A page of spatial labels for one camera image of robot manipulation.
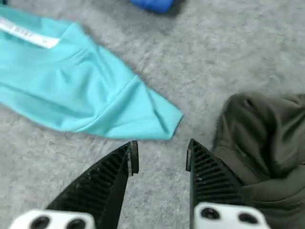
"white label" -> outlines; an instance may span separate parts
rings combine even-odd
[[[26,28],[16,25],[15,23],[0,16],[0,30],[3,30],[11,35],[19,37],[27,42],[36,44],[46,49],[53,48],[58,44],[58,38],[47,37],[34,33]]]

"olive green garment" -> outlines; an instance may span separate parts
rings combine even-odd
[[[305,94],[232,96],[213,153],[241,179],[272,228],[305,228]]]

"screw hole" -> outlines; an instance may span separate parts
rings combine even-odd
[[[45,229],[47,228],[49,222],[50,222],[49,217],[40,216],[32,222],[30,229]]]
[[[205,208],[201,211],[201,216],[208,219],[220,219],[219,213],[213,208]]]
[[[86,223],[82,219],[74,219],[72,220],[68,226],[67,229],[85,229]]]
[[[245,223],[258,224],[257,219],[254,216],[247,213],[240,214],[239,220]]]

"blue cloth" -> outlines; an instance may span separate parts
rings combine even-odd
[[[170,139],[182,113],[70,21],[0,6],[0,16],[59,38],[43,48],[0,30],[0,102],[58,130],[120,139]]]
[[[173,4],[174,0],[130,0],[133,4],[145,10],[156,13],[166,13]]]

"carpet floor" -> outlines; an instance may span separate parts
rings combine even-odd
[[[167,15],[128,0],[10,0],[17,9],[78,21],[183,112],[170,141],[139,141],[120,229],[186,229],[190,138],[211,147],[216,119],[240,91],[302,93],[305,1],[183,0]],[[125,141],[59,133],[0,106],[0,228],[43,208]]]

